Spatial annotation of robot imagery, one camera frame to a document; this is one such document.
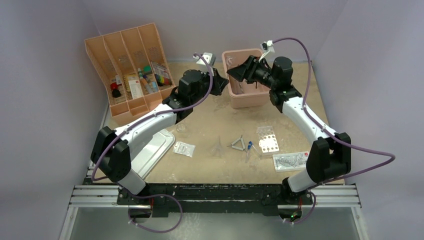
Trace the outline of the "small white packet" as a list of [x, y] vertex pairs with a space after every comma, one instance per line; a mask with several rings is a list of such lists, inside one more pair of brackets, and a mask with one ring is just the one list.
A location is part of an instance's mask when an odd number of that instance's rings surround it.
[[192, 158], [195, 148], [196, 148], [195, 145], [188, 144], [182, 141], [177, 141], [172, 151], [175, 154], [180, 154], [180, 155], [184, 155], [184, 156]]

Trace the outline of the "white clay triangle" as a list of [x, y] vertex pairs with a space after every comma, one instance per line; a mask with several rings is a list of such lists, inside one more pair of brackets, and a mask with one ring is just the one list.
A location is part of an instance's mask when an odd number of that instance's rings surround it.
[[228, 145], [228, 147], [242, 152], [247, 149], [242, 135], [235, 139], [230, 145]]

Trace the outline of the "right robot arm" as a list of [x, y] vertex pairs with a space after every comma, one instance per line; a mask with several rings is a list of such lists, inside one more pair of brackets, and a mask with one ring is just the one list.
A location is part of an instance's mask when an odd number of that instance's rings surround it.
[[345, 145], [351, 142], [350, 136], [316, 119], [292, 85], [292, 64], [289, 58], [280, 56], [269, 66], [265, 59], [250, 55], [244, 63], [226, 71], [238, 82], [269, 88], [271, 103], [296, 124], [311, 144], [305, 169], [282, 181], [280, 196], [288, 204], [298, 200], [306, 189], [351, 171], [351, 149]]

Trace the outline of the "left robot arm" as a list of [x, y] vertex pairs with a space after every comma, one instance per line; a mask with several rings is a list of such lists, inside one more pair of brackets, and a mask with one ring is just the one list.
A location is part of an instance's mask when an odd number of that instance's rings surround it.
[[149, 191], [145, 180], [133, 169], [134, 158], [154, 134], [185, 119], [208, 95], [220, 96], [228, 83], [216, 68], [212, 72], [185, 71], [178, 86], [149, 113], [115, 130], [107, 126], [100, 129], [90, 160], [109, 180], [127, 189], [132, 201], [146, 203]]

